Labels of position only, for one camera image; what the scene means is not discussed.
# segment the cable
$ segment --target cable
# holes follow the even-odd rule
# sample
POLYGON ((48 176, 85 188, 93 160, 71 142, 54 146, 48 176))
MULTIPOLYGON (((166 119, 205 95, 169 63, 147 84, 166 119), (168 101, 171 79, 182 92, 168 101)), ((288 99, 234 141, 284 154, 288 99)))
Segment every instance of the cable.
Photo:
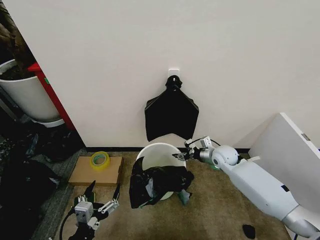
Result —
POLYGON ((212 139, 210 139, 210 140, 211 140, 211 142, 217 144, 218 146, 221 146, 221 145, 220 145, 219 143, 217 143, 216 141, 214 141, 214 140, 212 140, 212 139))
MULTIPOLYGON (((189 143, 189 145, 190 145, 190 144, 193 144, 193 143, 195 143, 196 141, 199 141, 199 140, 201 140, 201 138, 198 138, 197 140, 192 141, 191 143, 189 143)), ((214 140, 212 140, 212 139, 210 139, 210 140, 211 140, 211 142, 217 144, 218 146, 221 146, 218 142, 216 142, 216 141, 214 141, 214 140)))
POLYGON ((194 141, 190 142, 189 145, 195 143, 196 141, 199 141, 200 139, 201 138, 198 138, 197 140, 194 140, 194 141))
POLYGON ((74 209, 74 207, 72 207, 70 209, 70 211, 67 213, 67 215, 64 217, 64 219, 63 219, 63 221, 61 223, 61 227, 60 227, 59 240, 62 240, 62 233, 63 233, 63 230, 64 230, 64 225, 65 225, 68 217, 70 217, 72 214, 74 214, 74 212, 75 212, 75 209, 74 209))

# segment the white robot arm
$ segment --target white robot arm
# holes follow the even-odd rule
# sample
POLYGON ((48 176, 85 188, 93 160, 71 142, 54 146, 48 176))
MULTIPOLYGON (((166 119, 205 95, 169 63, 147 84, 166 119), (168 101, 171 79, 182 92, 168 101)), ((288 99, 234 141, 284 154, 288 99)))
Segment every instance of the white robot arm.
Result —
POLYGON ((184 144, 188 152, 174 154, 174 156, 182 161, 193 158, 221 169, 262 212, 276 217, 302 237, 320 239, 319 229, 299 214, 302 206, 296 202, 290 190, 256 164, 255 158, 245 160, 231 146, 223 145, 215 148, 208 136, 196 141, 187 140, 184 144), (200 141, 200 148, 196 147, 196 141, 200 141))

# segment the tape roll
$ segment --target tape roll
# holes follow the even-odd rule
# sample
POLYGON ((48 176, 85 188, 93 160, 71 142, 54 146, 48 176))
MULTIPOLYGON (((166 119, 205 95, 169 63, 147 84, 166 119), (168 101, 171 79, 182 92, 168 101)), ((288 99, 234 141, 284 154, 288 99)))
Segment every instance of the tape roll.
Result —
POLYGON ((110 157, 105 151, 97 151, 91 156, 90 165, 96 171, 102 171, 107 168, 110 164, 110 157))

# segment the cardboard box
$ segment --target cardboard box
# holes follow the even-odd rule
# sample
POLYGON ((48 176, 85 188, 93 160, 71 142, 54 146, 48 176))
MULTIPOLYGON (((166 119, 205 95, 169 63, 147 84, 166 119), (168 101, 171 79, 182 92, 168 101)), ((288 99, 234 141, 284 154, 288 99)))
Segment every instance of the cardboard box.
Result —
POLYGON ((111 156, 110 164, 102 171, 93 169, 90 165, 91 156, 80 156, 69 179, 75 186, 89 186, 94 180, 96 186, 116 186, 119 182, 123 166, 121 156, 111 156))

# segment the floor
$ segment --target floor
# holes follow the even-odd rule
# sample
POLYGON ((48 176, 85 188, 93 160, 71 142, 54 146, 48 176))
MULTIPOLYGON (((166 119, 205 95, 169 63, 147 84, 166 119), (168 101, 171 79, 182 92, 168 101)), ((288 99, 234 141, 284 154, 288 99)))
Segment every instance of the floor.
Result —
MULTIPOLYGON (((209 165, 189 160, 187 169, 195 178, 188 188, 193 195, 183 206, 176 194, 156 205, 131 209, 129 199, 130 175, 138 152, 111 152, 123 156, 120 206, 100 224, 95 240, 104 239, 217 239, 246 240, 243 224, 255 227, 257 240, 289 240, 283 224, 259 211, 230 182, 228 176, 209 165)), ((69 211, 74 197, 83 194, 86 187, 76 186, 64 211, 69 211)), ((106 203, 115 187, 95 187, 96 200, 106 203)), ((63 239, 67 240, 77 229, 76 217, 66 221, 63 239)))

